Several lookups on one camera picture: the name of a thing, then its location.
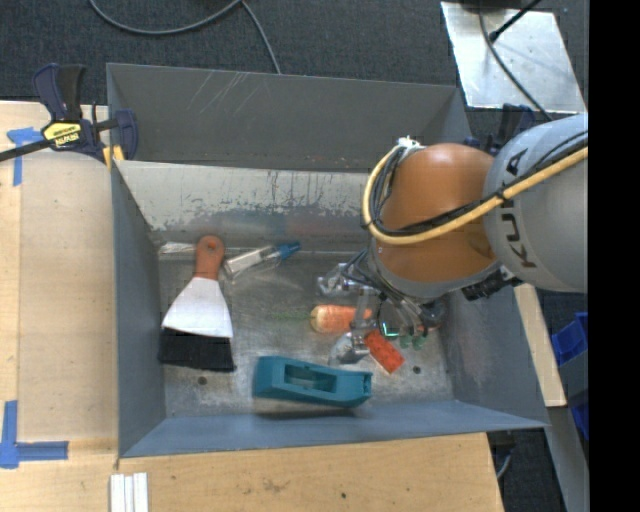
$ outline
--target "orange wooden handle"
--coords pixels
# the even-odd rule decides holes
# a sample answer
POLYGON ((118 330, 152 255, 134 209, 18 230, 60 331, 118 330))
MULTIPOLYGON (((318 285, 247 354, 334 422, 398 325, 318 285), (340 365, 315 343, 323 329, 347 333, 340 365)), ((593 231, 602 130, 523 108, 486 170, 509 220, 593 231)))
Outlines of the orange wooden handle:
POLYGON ((195 277, 218 280, 218 271, 224 258, 224 243, 214 235, 203 236, 196 245, 195 277))

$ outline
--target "black carpet floor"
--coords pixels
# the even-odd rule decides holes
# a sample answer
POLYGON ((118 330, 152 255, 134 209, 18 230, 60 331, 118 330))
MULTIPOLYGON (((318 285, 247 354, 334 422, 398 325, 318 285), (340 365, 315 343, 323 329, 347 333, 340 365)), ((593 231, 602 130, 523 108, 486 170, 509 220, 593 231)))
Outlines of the black carpet floor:
MULTIPOLYGON (((143 30, 190 25, 230 0, 95 0, 118 22, 143 30)), ((461 1, 465 7, 520 8, 525 0, 461 1)), ((88 0, 0 0, 0 99, 35 101, 33 73, 49 62, 87 67, 81 101, 106 104, 107 62, 275 72, 253 23, 259 20, 282 73, 460 85, 455 58, 434 0, 247 0, 215 21, 175 35, 118 29, 88 0)), ((589 102, 589 1, 543 0, 553 12, 585 103, 589 102)), ((468 110, 480 140, 495 133, 500 114, 468 110)), ((540 292, 551 333, 587 310, 578 294, 540 292)), ((501 478, 506 512, 564 512, 542 431, 517 432, 511 463, 501 478)))

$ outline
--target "small orange block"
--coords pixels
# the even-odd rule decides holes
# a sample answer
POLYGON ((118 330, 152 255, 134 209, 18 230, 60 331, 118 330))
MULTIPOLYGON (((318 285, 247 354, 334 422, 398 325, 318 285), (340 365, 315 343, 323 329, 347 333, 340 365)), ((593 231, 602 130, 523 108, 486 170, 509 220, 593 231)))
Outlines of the small orange block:
POLYGON ((377 329, 364 337, 364 343, 369 347, 373 358, 389 373, 395 372, 404 363, 404 357, 400 351, 377 329))

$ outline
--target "bin floor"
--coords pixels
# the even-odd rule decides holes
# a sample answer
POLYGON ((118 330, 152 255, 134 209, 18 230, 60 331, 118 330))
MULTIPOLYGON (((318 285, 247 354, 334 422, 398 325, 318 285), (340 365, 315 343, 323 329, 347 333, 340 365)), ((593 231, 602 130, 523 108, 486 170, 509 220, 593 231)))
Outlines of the bin floor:
MULTIPOLYGON (((254 369, 260 356, 281 355, 316 364, 328 364, 339 335, 319 334, 309 323, 317 304, 333 301, 317 292, 316 279, 347 254, 296 253, 280 267, 244 276, 231 283, 221 273, 220 285, 231 311, 232 351, 237 366, 217 373, 166 365, 165 400, 168 416, 211 416, 241 413, 313 413, 326 406, 253 398, 254 369)), ((168 254, 160 258, 163 311, 189 282, 193 255, 168 254)), ((373 395, 362 407, 380 403, 440 401, 454 398, 442 340, 436 331, 420 350, 403 349, 405 363, 389 375, 371 357, 343 369, 373 373, 373 395)))

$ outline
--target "orange object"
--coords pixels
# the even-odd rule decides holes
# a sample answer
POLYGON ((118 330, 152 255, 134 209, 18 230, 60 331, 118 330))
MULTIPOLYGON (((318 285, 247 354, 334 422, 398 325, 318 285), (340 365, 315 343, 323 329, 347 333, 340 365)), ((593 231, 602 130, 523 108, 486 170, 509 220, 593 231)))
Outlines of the orange object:
MULTIPOLYGON (((397 229, 482 198, 493 161, 488 153, 457 143, 433 144, 415 151, 398 165, 393 193, 381 212, 382 222, 397 229)), ((376 244, 382 265, 414 283, 464 279, 496 260, 482 218, 424 242, 376 244)))
MULTIPOLYGON (((310 313, 311 327, 323 334, 342 334, 351 330, 351 322, 356 314, 355 306, 339 306, 336 304, 320 304, 310 313)), ((366 309, 365 319, 371 317, 371 310, 366 309)))
POLYGON ((364 337, 364 343, 369 347, 373 358, 389 373, 395 372, 404 363, 404 357, 400 351, 377 329, 364 337))

